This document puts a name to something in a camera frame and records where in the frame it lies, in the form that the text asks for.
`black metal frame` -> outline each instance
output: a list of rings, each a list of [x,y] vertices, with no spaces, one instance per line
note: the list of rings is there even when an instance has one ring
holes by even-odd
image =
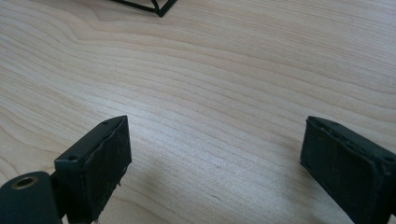
[[[151,3],[152,3],[152,5],[154,5],[154,7],[146,7],[146,6],[142,6],[137,3],[132,3],[129,1],[125,1],[125,0],[109,0],[109,1],[119,3],[119,4],[122,4],[127,7],[134,7],[134,8],[143,10],[143,11],[152,12],[152,13],[157,14],[159,17],[163,17],[177,0],[168,0],[165,3],[165,5],[163,5],[163,7],[161,7],[161,8],[158,5],[157,0],[151,0]]]

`wooden table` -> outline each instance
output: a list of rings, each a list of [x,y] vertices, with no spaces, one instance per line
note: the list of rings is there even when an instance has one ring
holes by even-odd
[[[396,152],[394,0],[179,0],[162,19],[2,0],[0,15],[0,184],[127,115],[133,163],[102,224],[351,223],[299,164],[305,119]]]

